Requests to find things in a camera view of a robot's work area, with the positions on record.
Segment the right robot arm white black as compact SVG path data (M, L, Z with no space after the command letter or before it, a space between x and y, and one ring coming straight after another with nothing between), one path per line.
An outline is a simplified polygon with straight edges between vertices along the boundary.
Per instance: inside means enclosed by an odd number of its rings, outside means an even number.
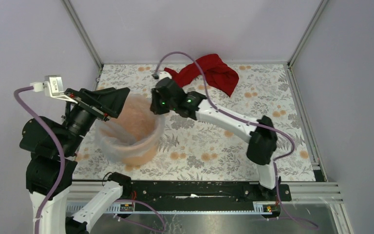
M179 116L214 124L230 131L248 144L246 156L256 164L259 173L260 194L271 201L279 195L272 155L277 148L277 134L272 120L240 116L231 110L218 107L198 92L184 92L170 78L158 81L151 90L150 110L156 115L174 111Z

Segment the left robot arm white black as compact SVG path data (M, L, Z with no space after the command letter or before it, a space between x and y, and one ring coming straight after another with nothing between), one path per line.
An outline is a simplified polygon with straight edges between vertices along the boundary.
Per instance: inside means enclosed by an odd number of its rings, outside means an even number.
M116 201L132 194L131 178L110 173L99 193L81 210L66 216L67 196L71 190L71 161L95 120L108 121L118 117L129 95L129 88L107 88L98 91L71 88L63 91L48 84L35 83L28 90L66 101L62 124L38 116L21 98L14 96L32 116L23 127L20 148L30 152L26 169L26 188L34 210L34 232L37 234L87 234L92 225Z

